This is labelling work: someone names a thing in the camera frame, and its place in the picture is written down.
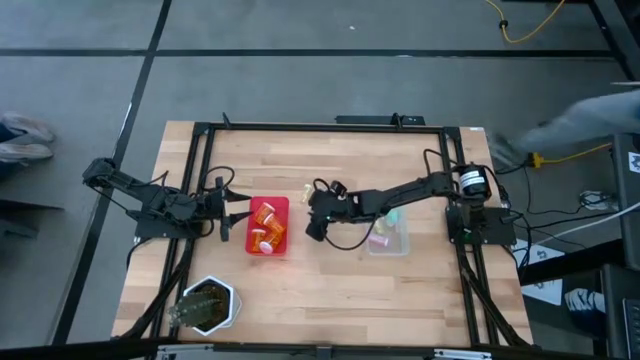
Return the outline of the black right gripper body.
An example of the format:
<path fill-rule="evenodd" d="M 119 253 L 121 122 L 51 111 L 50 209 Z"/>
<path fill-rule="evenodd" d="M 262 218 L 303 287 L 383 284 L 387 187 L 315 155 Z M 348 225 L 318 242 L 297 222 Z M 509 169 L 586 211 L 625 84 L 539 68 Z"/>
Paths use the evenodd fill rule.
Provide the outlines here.
<path fill-rule="evenodd" d="M 353 222 L 360 215 L 352 197 L 339 197 L 330 191 L 314 191 L 308 205 L 314 222 Z"/>

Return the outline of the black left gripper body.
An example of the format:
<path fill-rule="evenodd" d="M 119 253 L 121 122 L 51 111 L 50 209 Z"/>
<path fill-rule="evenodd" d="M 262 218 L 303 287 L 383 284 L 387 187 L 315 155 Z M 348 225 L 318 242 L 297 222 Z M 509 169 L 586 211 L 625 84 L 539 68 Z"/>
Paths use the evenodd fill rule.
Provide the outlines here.
<path fill-rule="evenodd" d="M 202 187 L 203 194 L 205 195 L 206 216 L 212 220 L 219 221 L 219 232 L 222 241 L 229 240 L 231 228 L 224 199 L 226 189 L 227 185 L 224 183 L 222 176 L 215 178 L 212 187 Z"/>

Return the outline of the pink plastic bin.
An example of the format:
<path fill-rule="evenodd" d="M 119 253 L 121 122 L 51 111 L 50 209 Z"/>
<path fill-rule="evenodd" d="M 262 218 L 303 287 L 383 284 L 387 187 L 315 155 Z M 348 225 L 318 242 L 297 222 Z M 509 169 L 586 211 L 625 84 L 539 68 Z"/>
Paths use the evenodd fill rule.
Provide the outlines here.
<path fill-rule="evenodd" d="M 286 226 L 286 231 L 281 234 L 281 241 L 278 245 L 278 247 L 276 248 L 276 250 L 272 253 L 272 254 L 263 254 L 261 253 L 252 253 L 250 248 L 251 248 L 251 231 L 255 228 L 261 228 L 264 229 L 266 231 L 266 236 L 269 235 L 271 232 L 268 228 L 266 228 L 264 225 L 259 225 L 255 222 L 254 219 L 254 212 L 257 210 L 258 206 L 263 203 L 263 202 L 267 202 L 269 204 L 271 204 L 274 208 L 275 208 L 275 214 L 276 216 L 281 220 L 281 222 Z M 289 200 L 286 197 L 282 197 L 282 196 L 275 196 L 275 197 L 265 197 L 265 196 L 258 196 L 258 197 L 254 197 L 251 199 L 250 201 L 250 211 L 253 212 L 253 214 L 249 217 L 248 220 L 248 227 L 247 227 L 247 235 L 246 235 L 246 241 L 245 241 L 245 251 L 249 254 L 249 255 L 253 255 L 253 256 L 283 256 L 286 253 L 287 250 L 287 236 L 288 236 L 288 216 L 289 216 Z"/>

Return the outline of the clear plastic bin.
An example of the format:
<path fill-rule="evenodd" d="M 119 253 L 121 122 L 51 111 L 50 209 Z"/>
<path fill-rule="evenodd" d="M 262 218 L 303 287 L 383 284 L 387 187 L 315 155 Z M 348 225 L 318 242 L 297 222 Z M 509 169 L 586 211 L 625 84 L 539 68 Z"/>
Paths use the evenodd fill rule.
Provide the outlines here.
<path fill-rule="evenodd" d="M 405 209 L 403 207 L 394 209 L 401 211 L 401 218 L 395 226 L 390 226 L 392 227 L 392 230 L 387 236 L 385 236 L 389 238 L 388 246 L 383 247 L 370 244 L 368 240 L 366 240 L 367 251 L 372 256 L 405 256 L 409 253 L 409 232 Z M 376 234 L 374 225 L 369 235 L 370 234 Z"/>

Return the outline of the white hexagonal plant pot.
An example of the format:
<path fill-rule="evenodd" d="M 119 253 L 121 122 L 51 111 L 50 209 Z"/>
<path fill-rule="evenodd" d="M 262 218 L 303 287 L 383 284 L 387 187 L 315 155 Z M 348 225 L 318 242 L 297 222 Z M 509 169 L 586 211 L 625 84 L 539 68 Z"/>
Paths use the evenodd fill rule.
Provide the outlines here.
<path fill-rule="evenodd" d="M 184 295 L 189 294 L 192 291 L 196 291 L 200 288 L 203 288 L 206 285 L 218 286 L 220 288 L 223 288 L 228 293 L 229 295 L 228 315 L 221 323 L 213 327 L 210 327 L 210 326 L 188 327 L 193 329 L 195 332 L 199 333 L 202 336 L 209 336 L 221 329 L 230 328 L 234 324 L 238 316 L 238 313 L 242 308 L 242 300 L 240 299 L 238 292 L 231 285 L 214 276 L 207 276 L 199 280 L 198 282 L 196 282 L 194 285 L 191 285 L 190 287 L 188 287 L 186 290 L 183 291 L 182 297 Z"/>

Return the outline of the green cactus plant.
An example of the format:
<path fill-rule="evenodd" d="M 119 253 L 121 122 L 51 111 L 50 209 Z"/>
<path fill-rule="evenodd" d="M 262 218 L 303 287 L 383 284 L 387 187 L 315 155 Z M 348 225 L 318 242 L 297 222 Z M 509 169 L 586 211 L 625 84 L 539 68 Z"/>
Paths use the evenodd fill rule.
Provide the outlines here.
<path fill-rule="evenodd" d="M 170 307 L 168 315 L 174 327 L 213 327 L 228 315 L 228 293 L 218 286 L 206 285 L 184 295 Z"/>

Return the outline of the black front rig beam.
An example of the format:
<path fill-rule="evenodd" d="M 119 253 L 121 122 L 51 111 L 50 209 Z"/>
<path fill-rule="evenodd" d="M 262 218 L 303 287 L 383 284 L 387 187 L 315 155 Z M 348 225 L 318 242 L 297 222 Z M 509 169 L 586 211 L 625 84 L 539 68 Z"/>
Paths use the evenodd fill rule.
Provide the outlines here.
<path fill-rule="evenodd" d="M 489 352 L 493 360 L 625 360 L 595 355 L 573 354 L 542 350 L 537 347 L 509 347 L 479 344 L 467 348 L 459 347 L 400 347 L 400 346 L 356 346 L 315 344 L 267 344 L 236 342 L 182 342 L 172 338 L 116 339 L 109 341 L 48 345 L 0 350 L 0 360 L 65 360 L 72 357 L 95 360 L 127 360 L 156 355 L 161 345 L 213 344 L 215 352 L 282 353 L 288 355 L 312 355 L 320 360 L 336 356 L 415 356 L 434 359 L 433 352 L 440 349 L 461 349 Z"/>

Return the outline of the person's shoe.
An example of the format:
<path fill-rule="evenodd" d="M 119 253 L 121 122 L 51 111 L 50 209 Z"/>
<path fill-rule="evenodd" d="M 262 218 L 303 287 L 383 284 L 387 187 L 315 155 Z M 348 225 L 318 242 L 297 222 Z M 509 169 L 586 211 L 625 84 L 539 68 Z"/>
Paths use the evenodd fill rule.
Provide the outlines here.
<path fill-rule="evenodd" d="M 15 112 L 0 115 L 0 142 L 51 143 L 55 138 L 54 133 L 41 121 Z"/>
<path fill-rule="evenodd" d="M 0 143 L 0 161 L 19 163 L 48 159 L 53 152 L 42 144 Z"/>

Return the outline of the black desk leg bar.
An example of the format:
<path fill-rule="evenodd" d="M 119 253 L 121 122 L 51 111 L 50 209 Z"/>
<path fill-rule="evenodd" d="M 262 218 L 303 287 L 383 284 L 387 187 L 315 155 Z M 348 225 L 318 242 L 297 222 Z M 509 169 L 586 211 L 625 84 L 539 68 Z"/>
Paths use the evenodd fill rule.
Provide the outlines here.
<path fill-rule="evenodd" d="M 625 266 L 624 245 L 621 239 L 528 265 L 519 276 L 519 281 L 521 285 L 526 286 L 574 273 L 592 271 L 605 264 Z"/>

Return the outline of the person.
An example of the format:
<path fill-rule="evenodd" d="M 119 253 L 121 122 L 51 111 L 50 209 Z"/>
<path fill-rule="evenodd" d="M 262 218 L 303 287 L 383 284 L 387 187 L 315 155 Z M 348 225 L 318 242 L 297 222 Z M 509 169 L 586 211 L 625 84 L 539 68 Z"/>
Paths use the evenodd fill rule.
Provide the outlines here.
<path fill-rule="evenodd" d="M 529 153 L 620 133 L 640 133 L 640 88 L 581 100 L 555 118 L 511 138 L 498 132 L 487 137 L 494 160 L 516 165 Z"/>

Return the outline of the blue white cloth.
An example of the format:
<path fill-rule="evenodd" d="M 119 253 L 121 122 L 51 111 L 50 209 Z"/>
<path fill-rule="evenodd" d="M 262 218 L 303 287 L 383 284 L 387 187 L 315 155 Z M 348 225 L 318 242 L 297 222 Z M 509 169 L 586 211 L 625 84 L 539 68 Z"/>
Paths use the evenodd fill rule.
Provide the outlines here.
<path fill-rule="evenodd" d="M 606 319 L 605 297 L 602 293 L 575 288 L 564 294 L 571 318 L 582 323 L 599 323 Z"/>

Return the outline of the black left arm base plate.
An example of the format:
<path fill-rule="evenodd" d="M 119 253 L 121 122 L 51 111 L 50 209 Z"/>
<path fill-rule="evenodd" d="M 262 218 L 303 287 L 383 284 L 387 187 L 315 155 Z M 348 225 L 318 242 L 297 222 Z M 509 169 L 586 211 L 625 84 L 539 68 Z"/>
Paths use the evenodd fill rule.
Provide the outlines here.
<path fill-rule="evenodd" d="M 137 222 L 135 236 L 140 238 L 195 238 L 202 231 L 202 223 L 172 225 L 162 220 L 145 220 Z"/>

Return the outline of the black aluminium table frame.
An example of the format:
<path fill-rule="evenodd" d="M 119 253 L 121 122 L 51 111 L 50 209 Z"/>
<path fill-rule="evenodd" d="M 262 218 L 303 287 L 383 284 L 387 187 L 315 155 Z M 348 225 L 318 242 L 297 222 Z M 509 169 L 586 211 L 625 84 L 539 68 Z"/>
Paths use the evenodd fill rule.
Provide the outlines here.
<path fill-rule="evenodd" d="M 245 251 L 249 217 L 198 239 L 160 238 L 132 256 L 113 331 L 119 336 L 182 342 L 400 347 L 490 344 L 528 347 L 531 334 L 516 265 L 501 245 L 450 241 L 445 209 L 434 197 L 402 206 L 405 256 L 372 256 L 368 223 L 331 223 L 318 242 L 306 233 L 305 184 L 338 181 L 349 192 L 386 190 L 455 164 L 488 165 L 482 131 L 427 126 L 169 122 L 157 172 L 198 193 L 228 168 L 230 189 L 289 200 L 283 256 Z M 228 205 L 250 211 L 250 200 Z M 168 310 L 199 280 L 214 276 L 242 300 L 234 324 L 209 336 L 170 324 Z"/>

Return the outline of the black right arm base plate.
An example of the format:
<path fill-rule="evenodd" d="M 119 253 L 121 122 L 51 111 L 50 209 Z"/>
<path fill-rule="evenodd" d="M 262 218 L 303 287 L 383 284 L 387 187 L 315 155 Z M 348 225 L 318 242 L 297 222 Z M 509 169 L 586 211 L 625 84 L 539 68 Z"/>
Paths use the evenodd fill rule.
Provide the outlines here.
<path fill-rule="evenodd" d="M 451 205 L 445 209 L 449 239 L 464 245 L 514 245 L 516 235 L 505 208 Z"/>

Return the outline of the black floor stand frame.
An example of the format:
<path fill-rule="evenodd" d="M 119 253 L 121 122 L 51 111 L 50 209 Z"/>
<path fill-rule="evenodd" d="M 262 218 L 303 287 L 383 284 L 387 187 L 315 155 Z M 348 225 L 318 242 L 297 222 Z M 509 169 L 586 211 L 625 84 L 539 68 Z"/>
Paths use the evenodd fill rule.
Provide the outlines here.
<path fill-rule="evenodd" d="M 589 0 L 610 51 L 629 81 L 640 81 L 640 0 Z"/>

